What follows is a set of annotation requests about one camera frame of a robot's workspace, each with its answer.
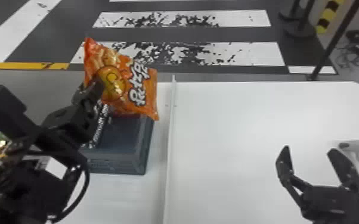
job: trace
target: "black pedestal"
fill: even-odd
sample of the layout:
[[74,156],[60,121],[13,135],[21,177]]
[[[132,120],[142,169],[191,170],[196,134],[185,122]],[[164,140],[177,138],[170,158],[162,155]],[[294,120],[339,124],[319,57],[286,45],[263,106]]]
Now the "black pedestal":
[[284,26],[285,32],[293,38],[311,38],[316,35],[316,29],[307,23],[303,29],[299,29],[299,22],[288,23]]
[[283,7],[280,12],[278,13],[278,15],[286,21],[296,21],[296,20],[300,20],[302,18],[302,16],[304,15],[304,11],[301,7],[297,7],[295,13],[291,13],[291,8],[292,5],[287,5],[285,7]]

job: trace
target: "pedestrian crossing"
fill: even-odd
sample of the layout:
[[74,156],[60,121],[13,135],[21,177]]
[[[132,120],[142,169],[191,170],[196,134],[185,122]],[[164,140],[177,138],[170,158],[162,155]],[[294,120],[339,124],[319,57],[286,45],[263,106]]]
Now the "pedestrian crossing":
[[[144,64],[198,66],[285,66],[276,42],[100,42]],[[83,44],[71,60],[82,64]]]
[[265,10],[103,12],[93,28],[270,27]]
[[[259,2],[28,0],[0,26],[0,63],[83,70],[89,36],[166,72],[309,73],[323,52],[318,40],[294,43],[278,21],[280,4]],[[336,73],[327,66],[323,74]]]
[[0,25],[0,62],[8,58],[60,1],[29,0]]

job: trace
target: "chip bag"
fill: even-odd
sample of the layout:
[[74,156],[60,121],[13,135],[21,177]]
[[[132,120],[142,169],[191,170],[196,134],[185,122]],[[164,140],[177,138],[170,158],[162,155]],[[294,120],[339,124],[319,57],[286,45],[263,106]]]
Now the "chip bag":
[[157,71],[148,69],[114,49],[85,40],[85,87],[96,76],[104,82],[103,103],[116,114],[146,114],[158,120]]

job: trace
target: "black pole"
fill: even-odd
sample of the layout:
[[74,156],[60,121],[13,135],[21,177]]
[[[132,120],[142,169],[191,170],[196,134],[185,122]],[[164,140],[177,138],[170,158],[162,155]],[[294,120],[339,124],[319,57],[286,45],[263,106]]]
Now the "black pole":
[[326,48],[324,55],[318,62],[316,68],[314,69],[312,74],[310,74],[307,77],[308,80],[316,80],[317,79],[317,76],[318,76],[320,70],[323,68],[324,63],[326,62],[326,60],[328,59],[330,54],[333,52],[335,46],[341,39],[343,33],[345,33],[346,28],[348,28],[349,24],[352,22],[352,19],[355,17],[358,10],[359,10],[359,0],[355,0],[355,2],[352,4],[351,8],[349,9],[348,13],[346,14],[344,20],[342,21],[341,25],[339,26],[337,32],[335,33],[333,39],[329,43],[329,46]]
[[291,11],[289,12],[290,15],[295,15],[296,10],[299,7],[299,3],[301,3],[301,0],[295,0],[292,4]]
[[301,0],[293,0],[292,4],[285,3],[280,10],[279,16],[286,21],[295,21],[302,18],[303,11],[299,7]]
[[304,27],[306,26],[308,20],[309,20],[309,15],[310,12],[313,9],[313,5],[315,3],[315,0],[309,0],[308,4],[306,5],[306,9],[305,9],[305,13],[304,16],[302,17],[302,19],[299,21],[299,25],[298,25],[298,30],[303,30]]
[[309,15],[316,0],[309,0],[300,21],[288,23],[285,32],[293,38],[310,38],[316,35],[316,29],[309,23]]

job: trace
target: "white stripe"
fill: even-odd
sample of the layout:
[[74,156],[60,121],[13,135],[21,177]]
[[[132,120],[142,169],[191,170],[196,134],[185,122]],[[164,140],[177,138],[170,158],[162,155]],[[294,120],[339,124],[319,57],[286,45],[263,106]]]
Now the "white stripe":
[[0,25],[0,62],[8,58],[60,1],[29,0]]
[[[194,48],[201,49],[195,53],[199,63],[188,63],[207,66],[284,66],[280,48],[276,42],[217,42],[217,43],[149,43],[142,42],[139,48],[135,43],[124,46],[125,42],[99,42],[100,44],[118,49],[138,61],[149,64],[182,64],[189,56],[186,53]],[[166,60],[151,57],[151,55],[167,55]],[[72,64],[83,63],[83,43],[71,60]]]
[[[310,74],[315,66],[288,66],[289,73]],[[320,70],[320,74],[336,74],[332,66],[324,66]]]
[[265,10],[101,13],[93,27],[270,27]]

